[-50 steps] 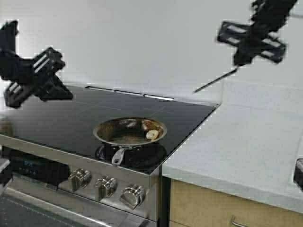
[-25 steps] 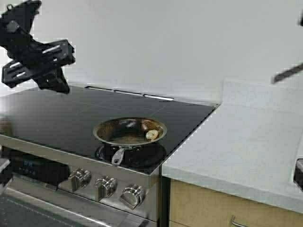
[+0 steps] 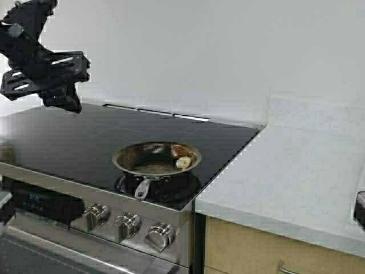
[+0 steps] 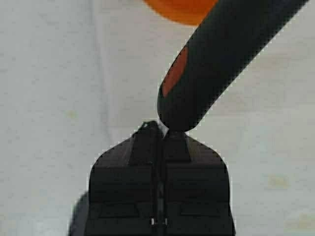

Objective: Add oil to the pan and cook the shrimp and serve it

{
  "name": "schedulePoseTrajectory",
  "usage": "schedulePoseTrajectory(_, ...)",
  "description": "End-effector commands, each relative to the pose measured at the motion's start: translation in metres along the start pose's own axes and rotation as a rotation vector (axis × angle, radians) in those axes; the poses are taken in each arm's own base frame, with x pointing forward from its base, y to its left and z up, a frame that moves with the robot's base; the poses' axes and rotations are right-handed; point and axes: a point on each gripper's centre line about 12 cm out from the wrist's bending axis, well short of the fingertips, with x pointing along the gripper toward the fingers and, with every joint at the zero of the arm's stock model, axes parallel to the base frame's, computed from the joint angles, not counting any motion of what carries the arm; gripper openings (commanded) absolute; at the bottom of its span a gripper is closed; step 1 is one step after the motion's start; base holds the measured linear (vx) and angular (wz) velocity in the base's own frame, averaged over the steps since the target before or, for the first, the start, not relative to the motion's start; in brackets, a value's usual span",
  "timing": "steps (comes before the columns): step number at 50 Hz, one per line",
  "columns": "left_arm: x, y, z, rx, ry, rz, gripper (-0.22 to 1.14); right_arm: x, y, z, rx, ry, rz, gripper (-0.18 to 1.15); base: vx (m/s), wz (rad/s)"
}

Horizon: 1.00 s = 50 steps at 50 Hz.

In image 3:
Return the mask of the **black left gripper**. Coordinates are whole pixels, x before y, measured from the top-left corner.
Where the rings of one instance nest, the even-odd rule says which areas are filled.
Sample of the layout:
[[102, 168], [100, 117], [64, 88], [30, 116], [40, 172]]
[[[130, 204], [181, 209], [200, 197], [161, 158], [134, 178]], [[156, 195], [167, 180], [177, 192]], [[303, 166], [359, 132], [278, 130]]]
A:
[[89, 80], [90, 67], [81, 51], [49, 54], [42, 64], [13, 66], [3, 75], [1, 94], [10, 100], [38, 94], [46, 107], [80, 114], [82, 104], [75, 84]]

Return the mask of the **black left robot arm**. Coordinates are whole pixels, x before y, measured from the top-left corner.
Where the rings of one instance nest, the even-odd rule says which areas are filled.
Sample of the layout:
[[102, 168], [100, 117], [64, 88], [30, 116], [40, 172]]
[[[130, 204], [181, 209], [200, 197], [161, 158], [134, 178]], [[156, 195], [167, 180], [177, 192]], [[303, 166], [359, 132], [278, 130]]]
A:
[[89, 80], [89, 60], [81, 51], [55, 53], [38, 41], [57, 4], [17, 1], [1, 19], [1, 54], [11, 68], [3, 74], [1, 94], [11, 101], [37, 94], [46, 107], [79, 114], [75, 85]]

